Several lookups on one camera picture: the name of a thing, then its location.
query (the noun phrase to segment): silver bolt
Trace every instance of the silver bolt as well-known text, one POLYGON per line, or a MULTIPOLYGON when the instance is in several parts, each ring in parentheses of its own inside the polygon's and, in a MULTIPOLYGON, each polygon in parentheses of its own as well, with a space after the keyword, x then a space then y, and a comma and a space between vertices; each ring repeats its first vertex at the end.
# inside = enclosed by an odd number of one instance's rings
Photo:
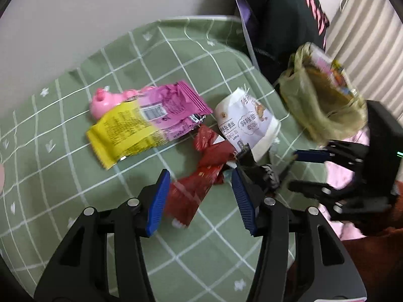
POLYGON ((266 205, 275 205, 276 204, 276 200, 273 198, 264 198, 264 203, 266 205))
POLYGON ((95 211, 95 209, 93 207, 85 208, 84 215, 90 216, 90 215, 92 215, 94 213, 94 211, 95 211))
POLYGON ((343 213, 343 209, 341 209, 341 207, 339 207, 338 205, 335 205, 333 207, 333 210, 336 211, 337 213, 343 213))
POLYGON ((332 191, 330 189, 326 188, 326 187, 322 188, 322 192, 325 193, 325 194, 328 194, 328 195, 332 193, 332 191))
POLYGON ((128 200, 128 202, 127 202, 127 205, 128 205, 129 207, 137 207, 139 204, 140 204, 140 200, 139 200, 139 199, 136 199, 136 198, 130 199, 130 200, 128 200))
POLYGON ((318 208, 315 208, 315 207, 309 207, 308 212, 313 216, 319 215, 319 210, 318 210, 318 208))

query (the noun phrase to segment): red plastic packaging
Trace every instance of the red plastic packaging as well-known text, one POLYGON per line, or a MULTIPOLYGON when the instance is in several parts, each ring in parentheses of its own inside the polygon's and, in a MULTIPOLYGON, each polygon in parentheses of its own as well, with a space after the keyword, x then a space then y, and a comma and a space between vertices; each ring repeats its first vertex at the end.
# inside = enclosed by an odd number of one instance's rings
POLYGON ((193 141, 195 149, 202 153, 196 171, 171 183, 164 211, 183 225, 189 226, 211 186, 223 183, 221 169, 227 161, 234 160, 232 144, 227 140, 214 144, 217 138, 215 131, 201 125, 193 141))

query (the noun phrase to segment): pink pig figurine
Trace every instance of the pink pig figurine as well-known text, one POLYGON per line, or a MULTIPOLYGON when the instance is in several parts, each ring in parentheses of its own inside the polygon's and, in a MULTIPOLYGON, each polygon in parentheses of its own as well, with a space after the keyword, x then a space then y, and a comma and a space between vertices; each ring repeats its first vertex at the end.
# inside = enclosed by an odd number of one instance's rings
POLYGON ((138 90, 127 90, 123 93, 110 93, 103 88, 98 88, 95 95, 92 97, 92 102, 90 103, 90 111, 92 116, 99 120, 106 114, 109 110, 113 109, 117 105, 121 104, 133 96, 139 95, 142 92, 152 90, 153 87, 146 86, 140 91, 138 90))

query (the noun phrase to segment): trash bag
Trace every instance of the trash bag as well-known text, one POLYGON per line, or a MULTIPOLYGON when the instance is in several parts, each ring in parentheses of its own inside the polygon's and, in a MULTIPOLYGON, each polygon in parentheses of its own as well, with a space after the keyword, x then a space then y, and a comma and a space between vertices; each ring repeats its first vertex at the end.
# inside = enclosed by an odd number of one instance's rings
POLYGON ((366 102, 343 66, 313 43, 290 57, 278 84, 289 111, 319 145, 352 137, 367 123, 366 102))

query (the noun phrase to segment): green tablecloth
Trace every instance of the green tablecloth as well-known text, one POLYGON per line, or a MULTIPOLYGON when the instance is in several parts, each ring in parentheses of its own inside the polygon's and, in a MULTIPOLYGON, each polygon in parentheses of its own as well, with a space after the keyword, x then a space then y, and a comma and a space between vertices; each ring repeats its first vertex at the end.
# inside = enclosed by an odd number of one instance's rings
MULTIPOLYGON (((154 183, 163 168, 172 178, 194 171, 199 155, 186 136, 128 157, 104 170, 85 137, 93 120, 88 102, 98 87, 120 92, 184 79, 214 108, 238 86, 281 120, 271 156, 280 171, 294 149, 314 148, 273 87, 242 52, 236 18, 158 21, 123 35, 43 86, 0 120, 5 187, 0 199, 0 252, 23 287, 33 294, 59 242, 87 206, 117 207, 154 183)), ((218 131, 213 117, 205 123, 218 131)), ((296 164, 290 178, 325 180, 322 165, 296 164)), ((297 209, 312 204, 281 189, 280 201, 297 209)), ((159 302, 245 301, 261 240, 243 227, 229 185, 214 186, 188 229, 163 219, 143 251, 159 302)), ((113 237, 108 238, 109 287, 117 293, 113 237)), ((290 243, 290 260, 295 244, 290 243)))

